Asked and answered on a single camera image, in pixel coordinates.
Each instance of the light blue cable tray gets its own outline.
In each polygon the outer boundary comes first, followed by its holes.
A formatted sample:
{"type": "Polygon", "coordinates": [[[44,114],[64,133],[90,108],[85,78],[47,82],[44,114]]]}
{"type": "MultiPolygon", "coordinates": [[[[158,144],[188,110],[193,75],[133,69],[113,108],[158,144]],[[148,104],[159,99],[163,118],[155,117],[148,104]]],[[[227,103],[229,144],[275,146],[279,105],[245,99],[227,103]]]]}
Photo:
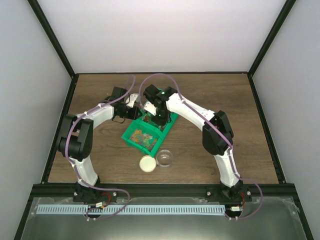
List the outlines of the light blue cable tray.
{"type": "MultiPolygon", "coordinates": [[[[39,204],[36,214],[84,215],[89,205],[39,204]]],[[[93,209],[90,214],[110,215],[123,205],[109,205],[104,209],[93,209]]],[[[128,205],[119,215],[214,215],[224,216],[224,205],[128,205]]]]}

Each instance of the black bracket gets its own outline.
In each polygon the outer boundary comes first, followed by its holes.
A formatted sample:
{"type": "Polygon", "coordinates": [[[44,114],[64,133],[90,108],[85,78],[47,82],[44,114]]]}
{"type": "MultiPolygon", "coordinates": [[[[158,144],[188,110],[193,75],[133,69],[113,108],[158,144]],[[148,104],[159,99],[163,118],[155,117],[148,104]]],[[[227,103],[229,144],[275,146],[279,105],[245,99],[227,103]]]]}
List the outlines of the black bracket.
{"type": "Polygon", "coordinates": [[[166,102],[177,92],[170,86],[160,90],[152,84],[144,90],[143,96],[156,107],[156,115],[151,117],[152,122],[159,126],[165,126],[169,122],[170,111],[167,109],[166,102]]]}
{"type": "Polygon", "coordinates": [[[221,192],[224,196],[226,196],[229,200],[233,200],[239,196],[243,188],[243,181],[239,180],[234,186],[228,187],[220,182],[221,192]]]}
{"type": "MultiPolygon", "coordinates": [[[[228,117],[225,112],[218,111],[210,120],[228,140],[233,144],[232,138],[234,132],[231,129],[228,117]]],[[[215,130],[213,130],[206,122],[202,127],[202,145],[204,149],[212,155],[224,155],[228,148],[228,144],[223,140],[215,130]]]]}
{"type": "MultiPolygon", "coordinates": [[[[56,141],[56,148],[65,157],[67,137],[72,124],[77,120],[77,116],[66,114],[63,117],[61,129],[56,141]]],[[[79,130],[79,135],[71,135],[68,154],[70,157],[82,161],[89,156],[93,145],[94,121],[91,119],[81,119],[75,126],[73,132],[79,130]]]]}
{"type": "MultiPolygon", "coordinates": [[[[126,92],[127,90],[125,88],[115,86],[113,88],[112,94],[106,97],[100,103],[107,104],[113,100],[120,98],[121,96],[126,94],[126,92]]],[[[111,106],[113,106],[113,109],[114,109],[112,120],[114,120],[115,117],[117,116],[122,119],[136,120],[142,117],[143,115],[138,106],[133,106],[133,107],[127,106],[124,98],[120,101],[112,103],[111,106]]]]}
{"type": "MultiPolygon", "coordinates": [[[[100,186],[100,178],[98,177],[95,187],[102,187],[100,186]]],[[[105,194],[109,194],[111,199],[110,202],[116,202],[118,193],[116,191],[101,191],[96,190],[91,187],[82,186],[78,182],[74,184],[74,196],[73,201],[77,203],[85,203],[85,204],[96,204],[99,202],[108,202],[109,199],[105,194]]]]}
{"type": "Polygon", "coordinates": [[[224,204],[226,207],[225,213],[231,218],[239,217],[241,214],[241,211],[231,211],[230,208],[234,206],[243,205],[244,204],[243,201],[252,202],[249,188],[247,186],[242,187],[243,186],[242,181],[239,184],[239,186],[241,186],[241,189],[235,190],[232,196],[226,196],[226,193],[224,192],[225,186],[223,184],[220,184],[220,187],[209,186],[206,188],[206,193],[205,193],[207,201],[209,203],[214,203],[214,202],[225,203],[224,204]]]}

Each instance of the round lid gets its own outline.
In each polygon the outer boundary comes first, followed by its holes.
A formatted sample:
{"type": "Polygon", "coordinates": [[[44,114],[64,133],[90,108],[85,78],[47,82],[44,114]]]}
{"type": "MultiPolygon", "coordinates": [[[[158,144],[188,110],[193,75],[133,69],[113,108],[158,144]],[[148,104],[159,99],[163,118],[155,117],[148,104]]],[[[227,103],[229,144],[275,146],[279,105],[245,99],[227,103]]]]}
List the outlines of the round lid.
{"type": "Polygon", "coordinates": [[[139,166],[142,171],[144,171],[146,173],[150,173],[153,170],[155,170],[157,163],[156,163],[156,160],[152,156],[146,155],[140,159],[139,166]]]}

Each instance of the black metal frame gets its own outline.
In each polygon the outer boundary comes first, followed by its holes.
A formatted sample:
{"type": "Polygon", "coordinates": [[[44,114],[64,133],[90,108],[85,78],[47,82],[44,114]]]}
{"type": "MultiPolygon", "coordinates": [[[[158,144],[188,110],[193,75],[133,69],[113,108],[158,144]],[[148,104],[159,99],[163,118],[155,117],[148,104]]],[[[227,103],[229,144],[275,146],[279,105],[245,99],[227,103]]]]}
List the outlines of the black metal frame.
{"type": "MultiPolygon", "coordinates": [[[[97,74],[108,74],[108,75],[123,75],[123,74],[158,74],[158,71],[141,71],[141,72],[81,72],[80,75],[97,75],[97,74]]],[[[247,71],[162,71],[162,74],[248,74],[247,71]]]]}
{"type": "MultiPolygon", "coordinates": [[[[21,222],[18,226],[15,240],[21,238],[23,230],[27,221],[27,217],[31,208],[32,200],[34,198],[42,197],[73,197],[75,191],[75,185],[73,183],[49,183],[48,178],[52,168],[52,164],[56,155],[55,143],[58,137],[58,132],[61,127],[62,118],[68,113],[69,107],[73,98],[73,94],[77,85],[79,74],[75,74],[73,71],[62,47],[59,44],[57,37],[55,36],[50,24],[42,11],[37,0],[28,0],[30,6],[32,7],[35,15],[39,19],[44,31],[46,32],[48,38],[50,39],[53,47],[55,48],[58,56],[60,57],[62,63],[64,64],[66,70],[71,77],[70,87],[67,93],[67,97],[63,106],[63,110],[59,119],[59,123],[56,129],[56,133],[53,138],[52,147],[50,149],[49,157],[45,166],[45,170],[41,179],[41,184],[33,185],[32,191],[30,193],[29,199],[26,203],[26,207],[21,218],[21,222]]],[[[280,184],[261,184],[263,195],[268,197],[292,197],[295,205],[299,208],[299,217],[303,225],[304,232],[307,239],[312,240],[313,236],[309,228],[306,216],[304,214],[303,208],[301,206],[296,188],[294,184],[286,183],[285,175],[281,168],[281,164],[273,143],[268,124],[261,106],[254,81],[252,79],[254,73],[256,72],[258,66],[260,65],[263,57],[267,53],[270,45],[272,44],[274,38],[276,37],[279,29],[284,23],[287,15],[289,14],[291,8],[293,7],[296,0],[287,0],[280,11],[272,29],[270,30],[262,48],[260,49],[257,57],[255,58],[249,72],[201,72],[201,74],[247,74],[249,84],[251,86],[252,94],[256,103],[256,107],[259,113],[259,117],[262,123],[263,131],[267,140],[271,158],[273,160],[275,172],[280,184]]],[[[130,74],[153,74],[154,72],[130,72],[130,74]]],[[[198,74],[199,72],[166,72],[167,74],[198,74]]],[[[93,74],[123,74],[123,73],[93,73],[93,74]]],[[[207,196],[208,189],[217,188],[218,184],[104,184],[100,185],[103,188],[121,188],[127,190],[131,197],[199,197],[203,198],[207,196]]],[[[251,196],[258,197],[259,191],[254,185],[245,185],[251,192],[251,196]]],[[[119,192],[118,197],[125,197],[119,192]]],[[[216,202],[214,196],[208,198],[209,201],[216,202]]]]}

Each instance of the wooden surface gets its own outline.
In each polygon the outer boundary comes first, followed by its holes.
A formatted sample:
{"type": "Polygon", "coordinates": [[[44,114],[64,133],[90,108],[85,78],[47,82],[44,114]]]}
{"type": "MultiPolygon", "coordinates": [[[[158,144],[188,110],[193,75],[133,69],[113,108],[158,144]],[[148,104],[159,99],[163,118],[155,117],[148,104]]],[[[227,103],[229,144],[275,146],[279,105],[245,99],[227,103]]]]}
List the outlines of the wooden surface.
{"type": "MultiPolygon", "coordinates": [[[[145,74],[136,75],[133,93],[137,93],[145,74]]],[[[245,74],[173,74],[182,94],[194,103],[215,112],[226,112],[234,132],[234,159],[243,178],[261,184],[278,183],[266,138],[260,122],[248,78],[245,74]]],[[[95,107],[111,94],[113,87],[125,87],[130,75],[81,75],[75,88],[69,113],[79,114],[95,107]]],[[[144,85],[158,88],[172,86],[163,77],[151,78],[144,85]]],[[[97,127],[93,134],[92,165],[103,183],[217,184],[220,174],[212,155],[202,146],[202,133],[179,116],[160,149],[174,155],[169,168],[156,167],[145,173],[139,168],[143,154],[128,147],[122,134],[131,120],[119,124],[111,120],[97,127]]],[[[76,182],[75,173],[60,152],[56,153],[49,182],[76,182]]]]}

